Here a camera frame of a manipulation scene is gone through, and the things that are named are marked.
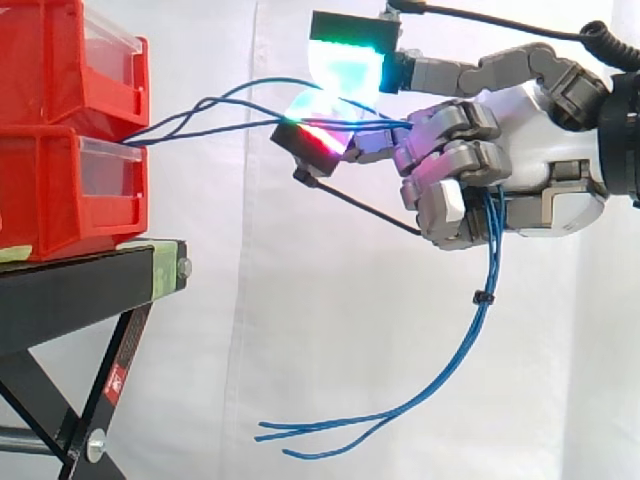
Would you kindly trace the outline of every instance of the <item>metal bolt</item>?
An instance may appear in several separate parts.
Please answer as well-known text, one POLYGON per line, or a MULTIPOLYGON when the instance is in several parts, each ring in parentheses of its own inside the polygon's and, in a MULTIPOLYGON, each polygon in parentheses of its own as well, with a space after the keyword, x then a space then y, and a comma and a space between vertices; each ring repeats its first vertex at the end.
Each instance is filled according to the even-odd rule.
POLYGON ((178 260, 178 276, 182 279, 187 279, 193 273, 193 263, 188 258, 181 258, 178 260))
POLYGON ((98 463, 107 451, 107 434, 104 430, 94 430, 87 442, 87 460, 98 463))

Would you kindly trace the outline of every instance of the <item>glowing light sensor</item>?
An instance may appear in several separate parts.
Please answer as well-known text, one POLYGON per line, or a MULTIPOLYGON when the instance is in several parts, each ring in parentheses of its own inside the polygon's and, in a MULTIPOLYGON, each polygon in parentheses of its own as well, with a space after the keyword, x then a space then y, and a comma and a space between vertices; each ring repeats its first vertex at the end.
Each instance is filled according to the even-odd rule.
POLYGON ((337 97, 373 106, 382 82, 384 55, 372 47, 311 40, 309 69, 313 80, 337 97))

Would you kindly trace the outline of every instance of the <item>led light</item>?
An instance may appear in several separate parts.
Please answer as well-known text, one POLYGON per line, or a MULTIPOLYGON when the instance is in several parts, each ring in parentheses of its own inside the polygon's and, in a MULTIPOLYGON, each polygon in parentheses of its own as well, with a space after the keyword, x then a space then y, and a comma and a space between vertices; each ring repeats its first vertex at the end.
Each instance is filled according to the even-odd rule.
MULTIPOLYGON (((348 104, 338 100, 333 95, 321 90, 306 90, 294 100, 285 116, 291 120, 303 118, 318 118, 322 120, 345 120, 355 122, 357 115, 348 104)), ((342 155, 353 137, 353 132, 334 132, 322 127, 301 125, 301 128, 311 133, 326 147, 342 155)))
POLYGON ((332 94, 373 106, 382 81, 384 55, 371 47, 311 40, 309 69, 313 80, 332 94))

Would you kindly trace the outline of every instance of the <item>red plastic drawer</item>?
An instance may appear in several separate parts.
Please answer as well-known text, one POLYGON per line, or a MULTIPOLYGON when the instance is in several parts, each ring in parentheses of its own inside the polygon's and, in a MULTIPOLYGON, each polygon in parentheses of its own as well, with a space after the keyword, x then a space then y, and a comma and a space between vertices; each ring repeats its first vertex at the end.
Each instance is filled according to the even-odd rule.
POLYGON ((68 127, 0 127, 0 258, 108 251, 147 229, 146 149, 68 127))
POLYGON ((149 124, 148 49, 81 0, 0 0, 0 125, 119 141, 149 124))

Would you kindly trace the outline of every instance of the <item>black cable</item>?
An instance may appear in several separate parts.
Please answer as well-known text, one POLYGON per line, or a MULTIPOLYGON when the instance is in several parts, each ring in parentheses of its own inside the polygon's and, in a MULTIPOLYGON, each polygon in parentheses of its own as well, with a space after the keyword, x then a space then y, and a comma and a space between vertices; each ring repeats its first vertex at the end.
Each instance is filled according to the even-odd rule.
POLYGON ((567 33, 535 27, 482 13, 428 5, 421 0, 388 0, 387 3, 390 7, 401 13, 433 13, 436 15, 446 15, 448 17, 462 18, 498 27, 510 28, 541 37, 553 38, 555 40, 579 42, 591 55, 605 65, 618 68, 624 72, 636 72, 640 70, 640 49, 618 39, 611 33, 607 25, 601 21, 588 23, 582 28, 580 33, 567 33))
POLYGON ((295 178, 300 183, 306 185, 309 188, 318 188, 323 192, 328 193, 329 195, 333 195, 334 197, 339 198, 343 202, 347 202, 349 205, 353 205, 354 207, 357 207, 360 210, 370 213, 371 215, 374 215, 379 219, 384 220, 385 222, 388 222, 391 225, 404 230, 405 232, 409 232, 410 234, 416 235, 416 236, 422 236, 422 231, 420 229, 414 228, 410 225, 402 223, 401 221, 396 220, 395 218, 387 215, 386 213, 383 213, 380 210, 376 210, 375 208, 370 207, 366 203, 362 203, 359 200, 356 200, 355 198, 350 197, 349 195, 342 193, 341 191, 336 190, 333 187, 330 187, 329 185, 325 185, 324 183, 321 183, 317 178, 315 178, 313 175, 311 175, 309 172, 305 170, 297 169, 293 174, 293 178, 295 178))
POLYGON ((380 210, 376 210, 375 208, 370 207, 369 205, 364 204, 356 200, 355 198, 350 197, 349 195, 346 195, 336 190, 333 187, 330 187, 329 185, 325 185, 324 183, 318 182, 318 184, 316 185, 316 188, 319 188, 323 192, 327 192, 328 194, 333 195, 334 197, 339 198, 340 200, 345 201, 348 204, 353 205, 354 207, 358 207, 360 210, 364 210, 365 212, 370 213, 371 215, 375 215, 379 219, 384 220, 385 222, 389 222, 391 225, 401 228, 405 232, 409 232, 412 235, 416 235, 416 236, 422 236, 422 232, 417 228, 413 228, 410 225, 402 223, 401 221, 396 220, 393 217, 390 217, 386 213, 383 213, 380 210))
POLYGON ((435 15, 445 15, 447 17, 462 18, 474 22, 487 23, 497 27, 510 28, 520 32, 531 33, 541 37, 554 38, 556 40, 568 40, 572 42, 581 42, 589 37, 579 33, 566 33, 549 30, 547 28, 534 27, 525 23, 515 22, 504 18, 493 17, 483 13, 468 12, 449 7, 438 7, 436 5, 428 5, 424 2, 415 2, 410 0, 389 0, 389 6, 399 10, 402 13, 433 13, 435 15))
POLYGON ((623 72, 640 70, 640 50, 616 38, 604 22, 588 23, 580 33, 586 36, 584 48, 602 63, 623 72))

